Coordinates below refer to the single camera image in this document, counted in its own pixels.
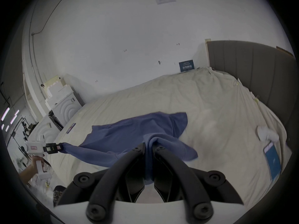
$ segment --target blue towel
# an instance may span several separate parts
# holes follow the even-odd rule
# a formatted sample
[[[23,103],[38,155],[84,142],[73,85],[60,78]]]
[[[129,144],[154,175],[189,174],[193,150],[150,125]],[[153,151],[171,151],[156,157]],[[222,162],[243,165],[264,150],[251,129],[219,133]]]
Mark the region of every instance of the blue towel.
[[[79,146],[62,143],[62,153],[98,166],[111,167],[120,157],[144,142],[146,180],[152,179],[152,144],[157,142],[183,161],[197,158],[197,152],[178,138],[188,123],[186,113],[146,114],[110,125],[94,125]]]

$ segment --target blue book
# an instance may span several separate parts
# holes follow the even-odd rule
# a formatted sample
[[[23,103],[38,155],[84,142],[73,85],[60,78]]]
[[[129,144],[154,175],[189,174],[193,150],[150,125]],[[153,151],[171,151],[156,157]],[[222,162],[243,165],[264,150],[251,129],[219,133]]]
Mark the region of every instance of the blue book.
[[[273,180],[281,172],[281,164],[280,164],[279,156],[276,152],[273,142],[271,142],[264,148],[264,153],[268,161],[271,178]]]
[[[178,64],[180,65],[181,72],[194,69],[193,60],[179,62]]]

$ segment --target white wall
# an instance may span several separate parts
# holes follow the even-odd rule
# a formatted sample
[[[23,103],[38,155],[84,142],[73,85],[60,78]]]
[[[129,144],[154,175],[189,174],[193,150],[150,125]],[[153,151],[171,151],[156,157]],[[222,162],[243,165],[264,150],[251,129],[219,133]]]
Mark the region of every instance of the white wall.
[[[31,32],[43,28],[58,1],[39,0]],[[178,73],[182,61],[207,66],[207,38],[293,52],[266,0],[176,0],[162,5],[155,0],[62,0],[44,30],[34,35],[34,52],[41,80],[58,74],[87,103]]]

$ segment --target light fixture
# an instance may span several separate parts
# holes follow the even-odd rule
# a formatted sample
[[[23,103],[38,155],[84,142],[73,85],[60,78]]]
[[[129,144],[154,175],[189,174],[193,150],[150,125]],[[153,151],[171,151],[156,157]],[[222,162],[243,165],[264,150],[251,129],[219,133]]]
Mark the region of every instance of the light fixture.
[[[5,118],[5,116],[7,115],[8,112],[9,112],[9,107],[7,107],[7,109],[5,110],[5,112],[4,112],[4,114],[1,118],[2,121],[4,120],[4,118]]]
[[[17,118],[17,115],[15,115],[15,116],[13,117],[13,119],[11,120],[11,122],[10,122],[11,125],[13,124],[13,122],[15,121],[16,118]]]

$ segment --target wrinkled sheet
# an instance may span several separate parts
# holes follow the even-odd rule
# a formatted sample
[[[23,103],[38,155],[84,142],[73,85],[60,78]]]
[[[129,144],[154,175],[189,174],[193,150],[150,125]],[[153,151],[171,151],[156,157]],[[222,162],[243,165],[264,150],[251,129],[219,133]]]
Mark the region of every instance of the wrinkled sheet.
[[[201,68],[156,78],[116,92],[82,107],[60,132],[55,142],[80,145],[92,125],[105,125],[153,112],[186,112],[188,125],[180,140],[193,147],[198,158],[188,166],[203,171],[218,170],[237,190],[245,206],[254,206],[273,186],[263,148],[256,135],[258,125],[275,130],[280,139],[275,148],[285,168],[291,151],[279,119],[229,74]],[[77,123],[69,134],[67,129]],[[69,154],[51,154],[49,162],[68,185],[80,172],[104,167],[80,161]]]

